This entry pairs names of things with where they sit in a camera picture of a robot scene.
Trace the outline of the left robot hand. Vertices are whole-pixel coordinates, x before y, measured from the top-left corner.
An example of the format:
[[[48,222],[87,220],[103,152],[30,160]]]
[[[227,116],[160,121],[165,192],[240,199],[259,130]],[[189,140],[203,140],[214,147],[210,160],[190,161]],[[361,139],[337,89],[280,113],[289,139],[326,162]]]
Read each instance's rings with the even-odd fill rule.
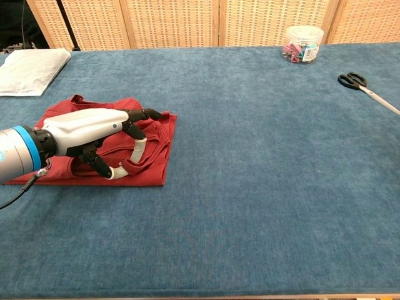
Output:
[[[158,120],[164,115],[153,109],[90,108],[46,118],[42,129],[49,134],[44,144],[47,157],[79,157],[102,177],[113,180],[128,175],[122,166],[113,168],[97,154],[97,149],[113,134],[124,132],[134,139],[130,160],[139,162],[147,143],[145,133],[135,123],[142,120]]]

